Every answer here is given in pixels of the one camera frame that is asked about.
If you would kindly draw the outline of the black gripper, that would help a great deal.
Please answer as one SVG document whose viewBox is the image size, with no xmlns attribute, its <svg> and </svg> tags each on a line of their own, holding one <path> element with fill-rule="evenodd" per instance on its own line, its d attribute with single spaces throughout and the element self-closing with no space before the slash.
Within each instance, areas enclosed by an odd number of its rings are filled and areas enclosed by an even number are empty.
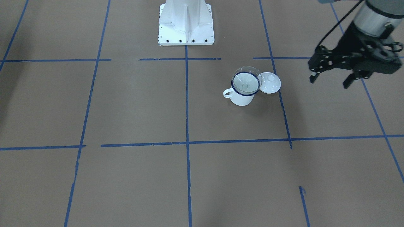
<svg viewBox="0 0 404 227">
<path fill-rule="evenodd" d="M 334 68 L 353 70 L 342 83 L 347 89 L 355 80 L 368 79 L 370 72 L 393 74 L 400 69 L 402 65 L 383 64 L 371 58 L 366 51 L 364 41 L 365 33 L 362 33 L 354 24 L 350 24 L 334 49 L 329 50 L 322 45 L 317 47 L 308 62 L 311 70 L 310 83 L 314 84 L 324 71 Z"/>
</svg>

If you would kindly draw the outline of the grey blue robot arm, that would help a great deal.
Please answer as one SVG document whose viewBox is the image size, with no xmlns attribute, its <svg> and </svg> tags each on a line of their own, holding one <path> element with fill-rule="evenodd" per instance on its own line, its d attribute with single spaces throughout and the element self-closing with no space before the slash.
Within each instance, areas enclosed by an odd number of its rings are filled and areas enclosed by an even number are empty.
<svg viewBox="0 0 404 227">
<path fill-rule="evenodd" d="M 314 83 L 324 71 L 335 68 L 351 70 L 344 80 L 345 89 L 358 79 L 368 79 L 373 73 L 392 75 L 401 68 L 398 53 L 403 44 L 391 33 L 403 21 L 402 0 L 361 0 L 360 6 L 336 47 L 327 49 L 319 43 L 308 66 Z"/>
</svg>

